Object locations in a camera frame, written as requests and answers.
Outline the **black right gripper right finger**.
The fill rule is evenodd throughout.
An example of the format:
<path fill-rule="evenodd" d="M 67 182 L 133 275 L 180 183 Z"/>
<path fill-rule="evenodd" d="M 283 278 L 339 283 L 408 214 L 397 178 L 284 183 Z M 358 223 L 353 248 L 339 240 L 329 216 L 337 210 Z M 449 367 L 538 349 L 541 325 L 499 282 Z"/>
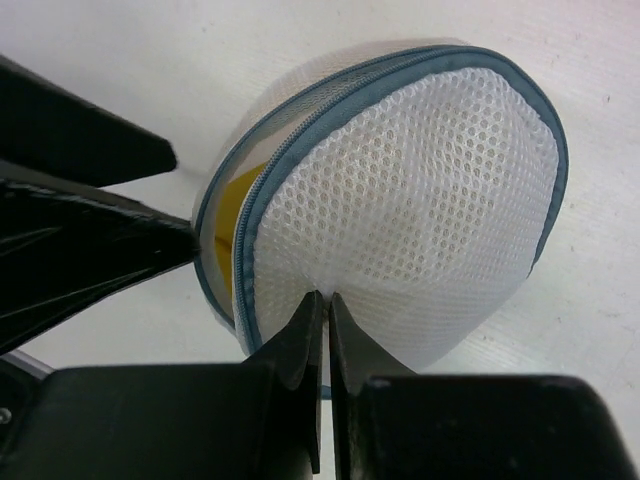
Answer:
<path fill-rule="evenodd" d="M 340 479 L 635 479 L 600 396 L 558 375 L 419 375 L 329 310 Z"/>

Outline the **yellow bra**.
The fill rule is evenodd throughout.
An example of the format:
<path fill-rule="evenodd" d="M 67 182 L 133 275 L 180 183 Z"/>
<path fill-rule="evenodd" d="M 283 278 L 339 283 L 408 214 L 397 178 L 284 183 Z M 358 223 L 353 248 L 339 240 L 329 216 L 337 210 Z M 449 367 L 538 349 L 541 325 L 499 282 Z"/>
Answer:
<path fill-rule="evenodd" d="M 258 165 L 227 184 L 216 215 L 214 245 L 226 292 L 232 294 L 232 248 L 244 199 L 265 165 Z"/>

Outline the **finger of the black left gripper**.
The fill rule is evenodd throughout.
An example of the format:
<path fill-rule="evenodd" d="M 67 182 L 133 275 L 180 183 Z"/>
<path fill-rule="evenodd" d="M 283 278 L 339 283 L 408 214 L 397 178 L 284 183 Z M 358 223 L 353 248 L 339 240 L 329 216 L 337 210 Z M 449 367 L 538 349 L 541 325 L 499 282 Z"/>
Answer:
<path fill-rule="evenodd" d="M 188 221 L 93 188 L 1 182 L 1 350 L 193 261 Z"/>
<path fill-rule="evenodd" d="M 171 172 L 170 142 L 1 58 L 1 158 L 105 187 Z"/>

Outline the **white mesh laundry bag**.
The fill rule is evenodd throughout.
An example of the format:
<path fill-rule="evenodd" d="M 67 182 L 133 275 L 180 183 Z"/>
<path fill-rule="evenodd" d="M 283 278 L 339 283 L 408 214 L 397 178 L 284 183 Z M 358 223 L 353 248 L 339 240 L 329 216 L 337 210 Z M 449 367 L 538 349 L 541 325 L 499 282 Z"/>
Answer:
<path fill-rule="evenodd" d="M 228 294 L 216 215 L 227 184 L 262 164 Z M 548 96 L 495 51 L 435 39 L 334 51 L 273 81 L 226 141 L 194 205 L 196 275 L 246 354 L 318 291 L 422 372 L 530 275 L 568 167 Z"/>

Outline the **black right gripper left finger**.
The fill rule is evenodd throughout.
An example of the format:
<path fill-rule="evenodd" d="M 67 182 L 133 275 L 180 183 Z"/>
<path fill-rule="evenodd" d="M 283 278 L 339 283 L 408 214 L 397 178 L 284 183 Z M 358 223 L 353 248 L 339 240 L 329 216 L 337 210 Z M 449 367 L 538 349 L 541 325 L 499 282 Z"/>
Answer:
<path fill-rule="evenodd" d="M 1 451 L 5 479 L 309 479 L 320 470 L 323 298 L 245 361 L 59 370 Z"/>

